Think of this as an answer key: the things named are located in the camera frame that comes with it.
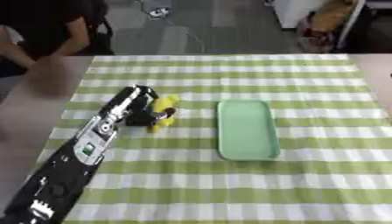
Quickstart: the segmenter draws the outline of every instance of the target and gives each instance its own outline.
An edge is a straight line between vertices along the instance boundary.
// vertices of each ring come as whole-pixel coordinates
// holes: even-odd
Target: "dark clothing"
[[[33,58],[49,55],[69,39],[66,23],[83,16],[81,0],[0,0],[0,25],[16,30]]]
[[[0,25],[16,30],[24,39],[18,43],[34,60],[48,56],[70,38],[67,23],[84,17],[90,46],[74,55],[113,55],[112,31],[98,33],[108,7],[103,0],[0,0]],[[0,78],[23,74],[25,69],[0,58]]]

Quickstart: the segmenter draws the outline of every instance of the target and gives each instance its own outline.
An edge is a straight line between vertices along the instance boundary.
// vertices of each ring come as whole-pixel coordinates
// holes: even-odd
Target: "yellow toy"
[[[168,108],[174,108],[174,104],[179,101],[179,97],[175,94],[170,94],[164,98],[158,98],[152,103],[152,112],[161,113]],[[159,120],[153,126],[150,126],[149,130],[150,133],[157,133],[159,132],[159,127],[167,127],[172,125],[174,122],[173,116],[169,118]]]

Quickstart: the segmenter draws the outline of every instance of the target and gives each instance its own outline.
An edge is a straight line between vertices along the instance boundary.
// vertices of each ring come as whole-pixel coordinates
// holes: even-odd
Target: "gingham tablecloth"
[[[122,128],[66,223],[392,223],[392,128],[346,55],[96,57],[42,158],[127,85],[178,94],[177,120]],[[222,99],[267,101],[282,154],[217,151]]]

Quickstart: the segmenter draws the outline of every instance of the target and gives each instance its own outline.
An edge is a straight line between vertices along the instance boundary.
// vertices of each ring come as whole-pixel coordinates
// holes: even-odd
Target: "light green plastic tray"
[[[275,160],[280,153],[265,101],[226,100],[218,105],[219,151],[230,160]]]

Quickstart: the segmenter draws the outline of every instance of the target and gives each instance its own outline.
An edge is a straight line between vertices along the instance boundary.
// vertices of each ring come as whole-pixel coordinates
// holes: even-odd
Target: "floor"
[[[150,21],[134,0],[107,0],[117,54],[298,53],[263,0],[144,0],[170,6],[167,20]]]

